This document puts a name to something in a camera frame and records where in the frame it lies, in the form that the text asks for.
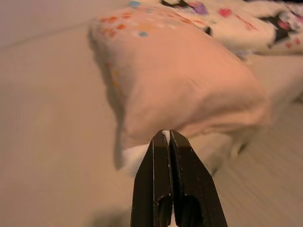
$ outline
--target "white blanket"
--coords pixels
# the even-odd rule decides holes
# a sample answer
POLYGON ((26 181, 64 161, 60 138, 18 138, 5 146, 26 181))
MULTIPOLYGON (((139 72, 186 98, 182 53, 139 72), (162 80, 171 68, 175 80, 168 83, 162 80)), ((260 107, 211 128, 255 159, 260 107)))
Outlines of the white blanket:
POLYGON ((303 4, 265 0, 167 0, 236 54, 303 52, 303 4))

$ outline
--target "pillowcase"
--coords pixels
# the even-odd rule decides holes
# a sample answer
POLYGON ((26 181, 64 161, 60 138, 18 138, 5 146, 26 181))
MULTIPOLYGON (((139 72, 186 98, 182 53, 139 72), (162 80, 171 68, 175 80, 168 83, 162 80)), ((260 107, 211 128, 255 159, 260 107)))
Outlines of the pillowcase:
POLYGON ((132 2, 91 26, 125 109, 122 148, 268 123, 269 99, 234 54, 167 7, 132 2))

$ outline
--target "pillow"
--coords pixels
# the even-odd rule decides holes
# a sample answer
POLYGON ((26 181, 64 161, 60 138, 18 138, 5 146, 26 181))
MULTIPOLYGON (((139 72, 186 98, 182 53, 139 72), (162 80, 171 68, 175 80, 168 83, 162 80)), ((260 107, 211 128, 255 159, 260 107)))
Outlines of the pillow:
POLYGON ((247 66, 169 8, 132 2, 91 31, 125 109, 123 149, 161 129, 189 138, 268 123, 269 99, 247 66))

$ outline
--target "blanket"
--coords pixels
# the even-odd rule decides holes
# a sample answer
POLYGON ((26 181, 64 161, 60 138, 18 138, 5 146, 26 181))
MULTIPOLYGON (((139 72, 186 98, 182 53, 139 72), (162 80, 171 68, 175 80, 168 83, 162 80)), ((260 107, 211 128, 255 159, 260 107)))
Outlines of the blanket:
POLYGON ((237 55, 303 53, 303 4, 161 0, 237 55))

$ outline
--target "wall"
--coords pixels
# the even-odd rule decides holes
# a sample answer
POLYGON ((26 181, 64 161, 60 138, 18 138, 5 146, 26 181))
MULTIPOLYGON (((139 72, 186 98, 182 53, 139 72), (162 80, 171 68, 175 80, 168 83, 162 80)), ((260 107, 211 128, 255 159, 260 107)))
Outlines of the wall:
POLYGON ((85 23, 128 0, 2 0, 0 49, 85 23))

